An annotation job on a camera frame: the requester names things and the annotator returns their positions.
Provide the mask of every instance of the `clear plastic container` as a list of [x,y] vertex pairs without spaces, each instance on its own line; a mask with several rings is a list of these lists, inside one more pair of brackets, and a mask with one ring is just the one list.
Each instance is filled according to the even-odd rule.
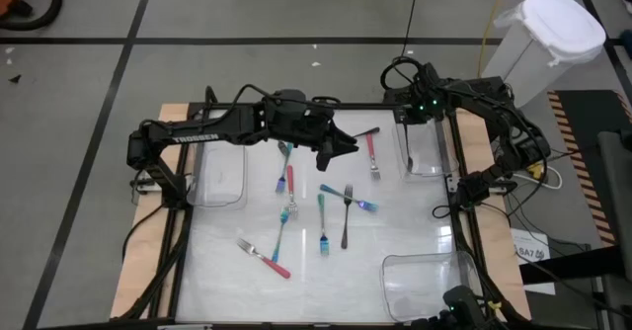
[[247,200],[247,165],[244,146],[223,141],[199,143],[188,202],[214,210],[243,207]]
[[381,279],[388,313],[396,321],[437,316],[447,309],[443,294],[456,286],[483,295],[474,261],[463,251],[388,256],[382,263]]
[[[399,151],[397,153],[398,168],[405,181],[414,182],[453,172],[442,167],[435,122],[410,125],[395,124],[393,134],[396,150]],[[458,166],[458,162],[453,158],[450,163],[453,166]]]

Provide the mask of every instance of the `orange and black stripe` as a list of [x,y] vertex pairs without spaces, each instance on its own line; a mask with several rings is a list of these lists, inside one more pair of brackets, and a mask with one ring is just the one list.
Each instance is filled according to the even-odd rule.
[[[560,132],[562,132],[562,138],[564,139],[566,148],[569,151],[579,150],[580,147],[575,141],[573,129],[569,125],[569,121],[566,118],[566,113],[564,113],[564,108],[562,107],[560,97],[555,92],[549,92],[548,96],[549,103],[551,104],[551,108],[553,109],[553,114],[555,115],[555,119],[557,120],[557,126],[560,128]],[[624,109],[627,109],[627,107],[625,107],[625,101],[622,100],[622,97],[619,97],[619,99],[621,100],[621,104],[624,106]],[[626,114],[628,115],[628,118],[630,118],[630,122],[632,122],[632,113],[626,111]],[[599,237],[601,238],[601,242],[603,243],[603,246],[612,246],[616,243],[616,240],[614,239],[614,234],[610,229],[610,224],[605,217],[605,213],[603,213],[603,210],[601,208],[599,196],[594,189],[593,181],[591,180],[591,174],[586,168],[586,163],[584,163],[582,152],[578,151],[572,154],[570,157],[571,163],[573,163],[573,167],[575,168],[575,172],[577,173],[577,178],[580,181],[582,193],[584,193],[586,203],[589,205],[589,209],[591,210],[592,220],[594,221],[594,226],[596,226],[596,230],[599,234]]]
[[625,99],[623,98],[621,93],[619,92],[615,92],[615,93],[616,93],[616,97],[619,98],[619,102],[621,102],[621,108],[623,108],[623,112],[625,113],[625,115],[628,117],[628,120],[632,124],[632,112],[630,112],[630,109],[628,108],[627,103],[625,103]]

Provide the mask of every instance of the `white trash can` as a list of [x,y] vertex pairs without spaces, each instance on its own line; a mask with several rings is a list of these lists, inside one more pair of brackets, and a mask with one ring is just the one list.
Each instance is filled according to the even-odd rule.
[[593,60],[605,42],[597,20],[574,0],[524,0],[495,20],[511,26],[483,77],[501,76],[521,107],[577,63]]

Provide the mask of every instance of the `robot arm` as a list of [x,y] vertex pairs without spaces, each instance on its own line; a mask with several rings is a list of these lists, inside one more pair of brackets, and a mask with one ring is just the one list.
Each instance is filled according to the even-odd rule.
[[325,171],[330,159],[357,151],[356,139],[339,130],[333,121],[334,110],[305,101],[297,90],[282,90],[260,102],[233,106],[216,119],[183,122],[144,121],[129,136],[127,165],[145,170],[162,188],[167,206],[185,202],[186,181],[176,176],[160,153],[168,145],[191,142],[227,141],[253,145],[269,138],[307,146],[317,151],[316,166]]
[[[393,89],[386,84],[386,75],[401,64],[412,64],[418,72],[409,86]],[[380,81],[386,96],[396,96],[399,103],[404,103],[396,112],[399,123],[441,121],[461,108],[483,118],[493,137],[499,138],[502,154],[496,157],[495,163],[459,180],[454,197],[460,206],[477,205],[489,197],[489,189],[498,179],[509,177],[540,160],[546,163],[546,157],[551,153],[540,129],[515,108],[511,88],[507,85],[502,85],[499,91],[486,92],[489,94],[476,92],[472,85],[477,85],[478,80],[441,79],[431,64],[422,65],[409,57],[396,58],[384,70]],[[522,138],[512,138],[516,130]]]

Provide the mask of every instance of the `white tabletop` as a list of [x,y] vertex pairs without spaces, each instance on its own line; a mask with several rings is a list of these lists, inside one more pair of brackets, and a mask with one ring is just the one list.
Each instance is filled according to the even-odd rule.
[[[196,207],[177,321],[207,322],[393,322],[383,300],[380,268],[388,255],[452,251],[449,218],[431,216],[445,205],[443,178],[404,182],[390,111],[337,111],[336,125],[353,134],[379,126],[374,136],[380,181],[372,181],[366,139],[359,152],[331,160],[326,172],[316,170],[316,154],[298,147],[291,153],[299,217],[284,228],[278,263],[291,271],[286,280],[261,260],[243,252],[237,237],[271,257],[287,194],[275,193],[283,158],[277,142],[247,147],[247,203],[236,210]],[[428,159],[439,161],[436,136],[429,138]],[[325,194],[330,255],[319,252],[321,237],[317,195],[320,184],[343,191],[354,185],[354,197],[379,204],[371,213],[350,207],[349,248],[340,247],[345,220],[342,199]],[[425,282],[436,282],[430,275]]]

